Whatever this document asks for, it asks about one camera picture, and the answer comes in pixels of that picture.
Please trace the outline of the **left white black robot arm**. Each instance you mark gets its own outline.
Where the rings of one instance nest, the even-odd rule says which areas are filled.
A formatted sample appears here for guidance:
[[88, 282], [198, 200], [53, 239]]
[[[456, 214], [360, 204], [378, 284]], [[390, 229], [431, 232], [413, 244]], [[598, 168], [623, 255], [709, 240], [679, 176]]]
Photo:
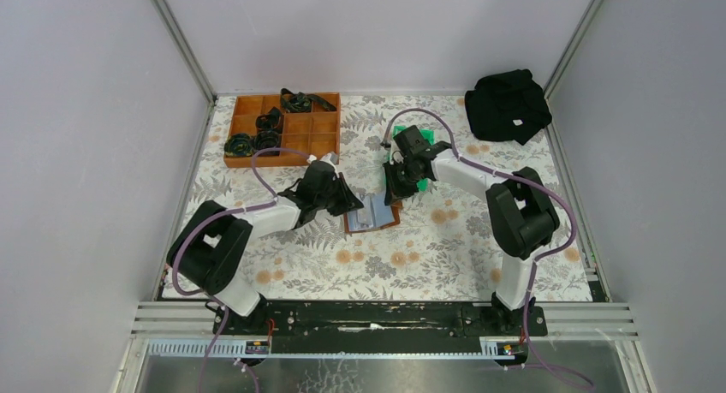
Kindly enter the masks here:
[[264, 299], [239, 272], [250, 241], [298, 229], [319, 212], [340, 217], [364, 207], [336, 166], [314, 160], [302, 178], [266, 204], [229, 209], [214, 200], [203, 202], [167, 253], [172, 283], [182, 275], [200, 292], [233, 312], [233, 323], [253, 334], [265, 325]]

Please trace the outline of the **brown leather card holder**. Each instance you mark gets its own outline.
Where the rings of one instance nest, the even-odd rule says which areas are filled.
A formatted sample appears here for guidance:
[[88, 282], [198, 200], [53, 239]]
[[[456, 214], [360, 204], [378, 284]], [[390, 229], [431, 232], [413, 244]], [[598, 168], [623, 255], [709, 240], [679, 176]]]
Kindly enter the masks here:
[[360, 198], [364, 207], [343, 215], [344, 231], [359, 234], [387, 229], [401, 222], [402, 202], [392, 205], [384, 203], [385, 193], [366, 195]]

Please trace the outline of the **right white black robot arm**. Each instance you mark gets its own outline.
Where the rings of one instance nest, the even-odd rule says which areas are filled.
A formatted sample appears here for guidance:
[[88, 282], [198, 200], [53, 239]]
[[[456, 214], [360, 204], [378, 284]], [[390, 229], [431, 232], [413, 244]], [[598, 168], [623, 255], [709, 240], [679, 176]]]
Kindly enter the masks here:
[[449, 183], [487, 204], [492, 234], [506, 254], [492, 297], [499, 306], [491, 311], [491, 323], [499, 333], [515, 333], [525, 323], [522, 308], [531, 289], [533, 259], [560, 226], [539, 174], [524, 168], [505, 176], [457, 155], [449, 142], [430, 143], [415, 126], [393, 136], [392, 143], [390, 158], [383, 163], [386, 205], [417, 194], [424, 179]]

